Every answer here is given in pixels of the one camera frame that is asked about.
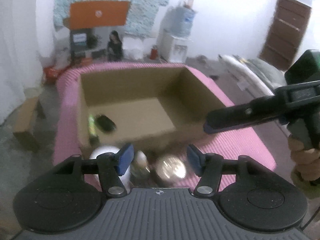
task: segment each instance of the white bag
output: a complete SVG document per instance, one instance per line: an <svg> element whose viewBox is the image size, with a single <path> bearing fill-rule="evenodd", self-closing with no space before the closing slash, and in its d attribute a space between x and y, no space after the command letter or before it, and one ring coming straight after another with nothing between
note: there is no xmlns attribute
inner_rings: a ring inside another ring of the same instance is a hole
<svg viewBox="0 0 320 240"><path fill-rule="evenodd" d="M126 59L143 59L143 42L140 38L124 37L122 49Z"/></svg>

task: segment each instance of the orange sign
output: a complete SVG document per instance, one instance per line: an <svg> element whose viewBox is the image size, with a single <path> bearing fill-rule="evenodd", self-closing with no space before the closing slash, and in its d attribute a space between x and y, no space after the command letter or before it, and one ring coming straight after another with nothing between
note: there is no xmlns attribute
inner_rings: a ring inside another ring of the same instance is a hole
<svg viewBox="0 0 320 240"><path fill-rule="evenodd" d="M128 1L84 1L70 6L70 30L125 25Z"/></svg>

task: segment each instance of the white curtain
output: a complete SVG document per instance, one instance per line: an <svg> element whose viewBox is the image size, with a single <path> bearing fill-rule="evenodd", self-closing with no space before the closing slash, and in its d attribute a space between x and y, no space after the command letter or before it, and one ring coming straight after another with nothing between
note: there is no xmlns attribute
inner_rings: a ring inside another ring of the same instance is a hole
<svg viewBox="0 0 320 240"><path fill-rule="evenodd" d="M36 0L0 0L0 125L39 86Z"/></svg>

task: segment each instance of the white paper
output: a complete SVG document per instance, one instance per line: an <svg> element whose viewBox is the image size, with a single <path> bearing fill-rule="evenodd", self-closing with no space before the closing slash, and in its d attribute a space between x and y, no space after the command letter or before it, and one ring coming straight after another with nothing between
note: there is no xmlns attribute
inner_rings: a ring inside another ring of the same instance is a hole
<svg viewBox="0 0 320 240"><path fill-rule="evenodd" d="M241 91L244 91L245 89L247 89L250 86L250 84L245 79L242 79L239 82L237 82L237 85Z"/></svg>
<svg viewBox="0 0 320 240"><path fill-rule="evenodd" d="M86 42L87 41L87 34L86 33L79 33L73 35L73 42Z"/></svg>

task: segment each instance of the gray gripper base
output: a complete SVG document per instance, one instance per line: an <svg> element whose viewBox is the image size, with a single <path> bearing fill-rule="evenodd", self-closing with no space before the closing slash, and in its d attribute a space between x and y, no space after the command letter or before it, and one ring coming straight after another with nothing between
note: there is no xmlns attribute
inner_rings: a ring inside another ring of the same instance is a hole
<svg viewBox="0 0 320 240"><path fill-rule="evenodd" d="M123 198L107 201L94 220L74 231L57 235L22 231L15 239L307 240L309 238L296 228L273 234L254 233L239 228L225 219L211 200L195 198L187 188L134 188Z"/></svg>

